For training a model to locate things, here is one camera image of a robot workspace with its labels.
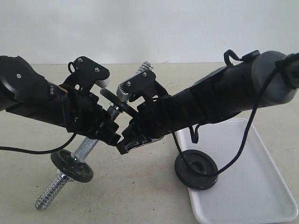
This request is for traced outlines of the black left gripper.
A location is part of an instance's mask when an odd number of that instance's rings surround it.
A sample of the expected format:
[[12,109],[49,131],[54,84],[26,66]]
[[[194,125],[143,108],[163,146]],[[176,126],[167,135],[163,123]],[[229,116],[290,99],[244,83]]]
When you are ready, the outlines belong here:
[[61,91],[63,127],[67,132],[95,138],[107,145],[116,146],[121,136],[115,134],[119,125],[115,123],[120,112],[115,109],[105,110],[98,104],[99,98],[81,96],[76,90]]

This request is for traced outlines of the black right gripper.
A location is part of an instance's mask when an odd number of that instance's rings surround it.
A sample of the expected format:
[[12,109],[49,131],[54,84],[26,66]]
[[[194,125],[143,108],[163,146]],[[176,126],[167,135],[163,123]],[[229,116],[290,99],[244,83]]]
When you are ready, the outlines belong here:
[[163,96],[138,107],[138,115],[129,121],[116,145],[121,155],[157,142],[164,136],[187,127],[187,96]]

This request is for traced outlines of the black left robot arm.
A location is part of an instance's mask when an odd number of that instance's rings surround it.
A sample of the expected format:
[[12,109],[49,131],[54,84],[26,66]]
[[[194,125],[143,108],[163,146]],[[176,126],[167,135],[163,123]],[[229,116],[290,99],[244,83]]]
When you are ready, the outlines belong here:
[[1,56],[0,109],[115,146],[119,126],[91,93],[93,85],[107,85],[109,70],[85,56],[68,65],[74,70],[54,84],[22,57]]

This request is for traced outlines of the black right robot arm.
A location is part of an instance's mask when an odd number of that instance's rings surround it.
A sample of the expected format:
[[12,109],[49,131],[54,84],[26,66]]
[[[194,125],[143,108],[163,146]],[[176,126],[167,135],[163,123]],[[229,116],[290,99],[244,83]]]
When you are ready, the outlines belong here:
[[142,97],[144,102],[122,132],[119,152],[126,154],[193,125],[223,122],[254,106],[286,104],[293,99],[299,87],[298,54],[253,51],[237,65],[229,61],[233,55],[227,51],[224,67],[174,95],[168,94],[150,70],[121,83],[117,90],[120,100]]

